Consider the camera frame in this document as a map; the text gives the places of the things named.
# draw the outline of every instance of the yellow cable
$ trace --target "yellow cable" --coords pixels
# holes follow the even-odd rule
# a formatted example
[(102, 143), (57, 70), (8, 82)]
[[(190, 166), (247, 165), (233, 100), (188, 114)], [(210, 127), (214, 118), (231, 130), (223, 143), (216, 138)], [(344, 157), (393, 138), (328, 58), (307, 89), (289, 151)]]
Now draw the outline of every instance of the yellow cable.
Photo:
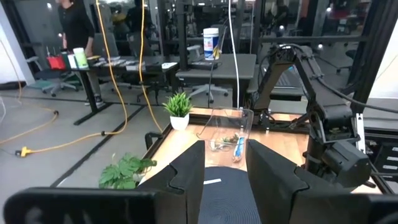
[[(127, 126), (127, 109), (126, 109), (126, 106), (124, 105), (123, 97), (122, 97), (122, 95), (120, 93), (120, 90), (118, 88), (118, 85), (116, 84), (116, 80), (115, 80), (114, 75), (113, 75), (113, 69), (112, 69), (112, 65), (111, 65), (111, 54), (109, 53), (108, 41), (106, 40), (105, 28), (104, 28), (104, 24), (103, 24), (103, 20), (102, 20), (102, 16), (101, 16), (101, 11), (100, 11), (100, 4), (99, 4), (98, 0), (96, 0), (95, 2), (96, 2), (96, 5), (97, 5), (97, 10), (98, 10), (98, 15), (99, 15), (99, 24), (101, 25), (101, 31), (102, 31), (102, 34), (103, 34), (106, 55), (108, 56), (109, 72), (111, 74), (113, 85), (114, 85), (114, 87), (116, 89), (116, 92), (118, 93), (118, 96), (119, 96), (119, 99), (120, 99), (120, 102), (122, 104), (123, 111), (124, 111), (124, 125), (123, 125), (123, 127), (119, 131), (116, 131), (116, 132), (104, 133), (104, 134), (115, 135), (115, 134), (122, 133), (125, 130), (126, 126)], [(102, 136), (102, 133), (89, 134), (87, 136), (83, 136), (83, 137), (81, 137), (79, 139), (76, 139), (74, 141), (71, 141), (71, 142), (68, 142), (68, 143), (65, 143), (65, 144), (61, 144), (59, 146), (47, 147), (45, 149), (31, 150), (31, 149), (28, 149), (26, 147), (23, 147), (22, 148), (22, 152), (21, 152), (21, 157), (24, 157), (27, 154), (31, 154), (31, 153), (38, 153), (38, 152), (45, 152), (45, 151), (50, 151), (50, 150), (54, 150), (54, 149), (60, 149), (60, 148), (63, 148), (63, 147), (66, 147), (66, 146), (70, 146), (72, 144), (75, 144), (77, 142), (80, 142), (80, 141), (83, 141), (83, 140), (86, 140), (86, 139), (89, 139), (89, 138), (92, 138), (92, 137), (95, 137), (95, 136)]]
[[(154, 113), (152, 111), (152, 107), (150, 106), (150, 103), (149, 103), (149, 100), (148, 100), (148, 96), (147, 96), (146, 91), (145, 91), (145, 87), (144, 87), (143, 82), (142, 82), (142, 55), (143, 55), (143, 51), (144, 51), (144, 19), (145, 19), (145, 17), (144, 17), (145, 16), (144, 4), (145, 4), (145, 2), (144, 2), (144, 0), (142, 0), (141, 51), (140, 51), (140, 57), (139, 57), (139, 77), (140, 77), (140, 81), (141, 81), (142, 91), (144, 93), (146, 102), (148, 104), (150, 115), (152, 116), (152, 119), (154, 120), (154, 123), (156, 124), (157, 128), (160, 131), (162, 131), (162, 128), (159, 126), (159, 124), (158, 124), (158, 122), (157, 122), (157, 120), (156, 120), (156, 118), (154, 116)], [(119, 99), (121, 101), (121, 104), (122, 104), (122, 107), (123, 107), (123, 111), (124, 111), (124, 125), (123, 125), (123, 127), (119, 131), (105, 133), (105, 134), (114, 135), (114, 134), (119, 134), (119, 133), (121, 133), (121, 132), (123, 132), (125, 130), (125, 128), (127, 126), (127, 110), (126, 110), (126, 106), (124, 105), (123, 97), (122, 97), (122, 95), (121, 95), (121, 93), (119, 91), (118, 85), (116, 84), (116, 80), (115, 80), (114, 75), (113, 75), (113, 69), (112, 69), (112, 65), (111, 65), (111, 55), (110, 55), (109, 49), (108, 49), (108, 42), (106, 40), (106, 34), (105, 34), (105, 29), (104, 29), (104, 25), (103, 25), (102, 15), (101, 15), (101, 11), (100, 11), (100, 4), (99, 4), (98, 0), (96, 0), (96, 5), (97, 5), (97, 11), (98, 11), (98, 15), (99, 15), (99, 23), (101, 25), (101, 30), (102, 30), (102, 33), (103, 33), (103, 39), (104, 39), (104, 46), (105, 46), (105, 50), (106, 50), (106, 55), (108, 56), (109, 72), (111, 74), (112, 82), (113, 82), (113, 84), (115, 86), (116, 92), (118, 93), (118, 96), (119, 96)], [(39, 128), (43, 128), (45, 125), (47, 125), (47, 124), (39, 126), (39, 127), (35, 128), (33, 130), (30, 130), (29, 132), (35, 131), (35, 130), (37, 130)], [(65, 147), (65, 146), (69, 146), (69, 145), (75, 144), (75, 143), (77, 143), (79, 141), (83, 141), (83, 140), (86, 140), (86, 139), (89, 139), (89, 138), (92, 138), (92, 137), (95, 137), (95, 136), (100, 136), (100, 135), (102, 135), (102, 134), (101, 133), (90, 134), (90, 135), (84, 136), (82, 138), (76, 139), (76, 140), (74, 140), (72, 142), (61, 144), (59, 146), (48, 147), (48, 148), (45, 148), (45, 149), (31, 150), (31, 149), (28, 149), (26, 147), (23, 147), (22, 151), (21, 151), (21, 157), (25, 157), (26, 155), (31, 154), (31, 153), (38, 153), (38, 152), (45, 152), (45, 151), (50, 151), (50, 150), (54, 150), (54, 149), (60, 149), (60, 148)]]
[(162, 130), (162, 128), (159, 126), (159, 124), (158, 124), (157, 121), (156, 121), (156, 118), (155, 118), (155, 116), (154, 116), (154, 112), (152, 111), (152, 107), (150, 107), (150, 103), (149, 103), (149, 100), (148, 100), (148, 96), (147, 96), (147, 93), (146, 93), (146, 91), (145, 91), (144, 83), (143, 83), (143, 81), (142, 81), (142, 54), (143, 54), (143, 52), (144, 52), (144, 20), (145, 20), (145, 17), (144, 17), (144, 16), (145, 16), (145, 7), (144, 7), (144, 5), (145, 5), (145, 1), (142, 0), (142, 2), (141, 2), (141, 7), (142, 7), (142, 19), (141, 19), (141, 51), (140, 51), (140, 53), (139, 53), (139, 79), (140, 79), (140, 81), (141, 81), (142, 92), (144, 93), (145, 100), (146, 100), (146, 102), (147, 102), (147, 104), (148, 104), (148, 108), (149, 108), (150, 115), (152, 116), (152, 119), (154, 120), (154, 123), (156, 124), (157, 128), (159, 129), (159, 131), (162, 132), (163, 130)]
[[(0, 43), (1, 43), (2, 47), (3, 47), (3, 49), (5, 50), (6, 47), (4, 46), (3, 42), (0, 41)], [(8, 54), (8, 52), (7, 52), (7, 50), (5, 50), (5, 51), (6, 51), (6, 55), (7, 55), (8, 59), (11, 61), (11, 58), (10, 58), (10, 56), (9, 56), (9, 54)], [(17, 73), (17, 70), (15, 69), (14, 64), (11, 63), (11, 65), (12, 65), (12, 68), (14, 69), (14, 72), (15, 72), (15, 75), (16, 75), (17, 81), (18, 81), (19, 94), (18, 94), (18, 99), (17, 99), (17, 101), (22, 105), (22, 101), (21, 101), (21, 98), (22, 98), (22, 85), (21, 85), (21, 79), (19, 78), (19, 75), (18, 75), (18, 73)], [(17, 138), (19, 138), (19, 137), (21, 137), (21, 136), (24, 136), (24, 135), (26, 135), (26, 134), (29, 134), (29, 133), (32, 133), (32, 132), (34, 132), (34, 131), (36, 131), (36, 130), (39, 130), (39, 129), (41, 129), (41, 128), (44, 128), (44, 127), (48, 126), (49, 124), (53, 123), (53, 122), (56, 120), (56, 118), (58, 117), (58, 111), (56, 111), (56, 110), (52, 110), (52, 109), (50, 109), (50, 108), (45, 108), (45, 107), (43, 107), (43, 106), (38, 106), (38, 105), (35, 105), (35, 104), (32, 104), (32, 103), (24, 103), (24, 104), (25, 104), (25, 105), (35, 106), (35, 107), (38, 107), (38, 108), (43, 109), (43, 110), (51, 111), (51, 112), (54, 113), (54, 117), (53, 117), (50, 121), (47, 121), (46, 123), (44, 123), (44, 124), (42, 124), (42, 125), (40, 125), (40, 126), (38, 126), (38, 127), (36, 127), (36, 128), (32, 128), (32, 129), (30, 129), (30, 130), (28, 130), (28, 131), (25, 131), (25, 132), (23, 132), (23, 133), (17, 134), (17, 135), (15, 135), (15, 136), (13, 136), (13, 137), (9, 137), (9, 138), (7, 138), (7, 139), (5, 139), (5, 140), (0, 141), (0, 144), (4, 144), (4, 143), (9, 142), (9, 141), (11, 141), (11, 140), (17, 139)]]

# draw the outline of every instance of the electrical plug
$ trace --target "electrical plug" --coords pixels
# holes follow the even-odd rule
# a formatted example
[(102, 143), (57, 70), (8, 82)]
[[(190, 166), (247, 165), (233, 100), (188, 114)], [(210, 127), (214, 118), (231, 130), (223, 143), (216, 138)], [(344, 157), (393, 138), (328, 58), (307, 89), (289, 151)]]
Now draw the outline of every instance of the electrical plug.
[(15, 151), (15, 155), (19, 157), (25, 157), (30, 153), (32, 153), (32, 150), (28, 149), (26, 146), (22, 147), (22, 150)]

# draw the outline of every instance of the potted plant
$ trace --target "potted plant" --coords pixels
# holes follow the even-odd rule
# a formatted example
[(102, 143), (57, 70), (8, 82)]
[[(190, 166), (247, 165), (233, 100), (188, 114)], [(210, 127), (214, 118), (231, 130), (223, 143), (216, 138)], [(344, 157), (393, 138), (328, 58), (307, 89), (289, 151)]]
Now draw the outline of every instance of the potted plant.
[(189, 97), (185, 93), (177, 93), (163, 105), (170, 113), (170, 122), (173, 128), (179, 131), (185, 130), (189, 123), (189, 112), (192, 109)]
[(99, 178), (102, 189), (134, 189), (149, 167), (156, 166), (156, 161), (138, 159), (126, 153), (117, 164), (105, 167)]

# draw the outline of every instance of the wooden tabletop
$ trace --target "wooden tabletop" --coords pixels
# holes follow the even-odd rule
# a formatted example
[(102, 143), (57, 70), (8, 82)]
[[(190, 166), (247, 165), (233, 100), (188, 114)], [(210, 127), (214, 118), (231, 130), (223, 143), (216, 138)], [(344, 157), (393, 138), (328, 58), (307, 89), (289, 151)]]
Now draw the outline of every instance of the wooden tabletop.
[[(192, 113), (195, 114), (211, 114), (209, 109), (194, 109)], [(273, 117), (278, 120), (290, 121), (299, 115), (292, 114), (273, 114)], [(212, 131), (207, 129), (205, 133), (200, 135), (203, 126), (188, 125), (184, 131), (172, 130), (166, 137), (163, 144), (159, 147), (157, 152), (152, 157), (153, 160), (157, 161), (157, 166), (152, 169), (144, 176), (143, 181), (151, 178), (153, 175), (158, 173), (176, 157), (181, 155), (186, 149), (188, 149), (197, 140), (212, 139)], [(289, 133), (277, 133), (277, 132), (260, 132), (251, 131), (250, 139), (259, 141), (261, 144), (269, 147), (280, 155), (286, 157), (292, 162), (302, 165), (305, 163), (305, 158), (302, 157), (303, 152), (307, 150), (308, 135), (305, 134), (289, 134)], [(232, 150), (225, 150), (222, 152), (213, 152), (210, 150), (210, 142), (206, 141), (206, 167), (209, 166), (228, 166), (246, 171), (246, 158), (243, 158), (239, 162), (234, 162), (232, 158)], [(355, 189), (355, 193), (369, 193), (369, 194), (380, 194), (381, 191), (378, 188), (372, 189), (367, 186), (360, 186)]]

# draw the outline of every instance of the small green plant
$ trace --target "small green plant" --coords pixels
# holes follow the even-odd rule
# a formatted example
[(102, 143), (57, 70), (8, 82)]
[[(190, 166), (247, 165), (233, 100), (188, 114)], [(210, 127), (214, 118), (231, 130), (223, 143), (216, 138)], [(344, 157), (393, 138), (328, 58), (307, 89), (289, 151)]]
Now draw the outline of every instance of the small green plant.
[(156, 164), (156, 161), (138, 159), (130, 153), (126, 153), (117, 164), (105, 167), (99, 178), (99, 187), (102, 189), (134, 189), (136, 188), (136, 182), (133, 179), (133, 175), (141, 174), (148, 167), (156, 166)]
[(169, 101), (163, 105), (171, 116), (179, 118), (185, 117), (192, 109), (189, 97), (185, 93), (177, 93), (175, 96), (170, 97)]

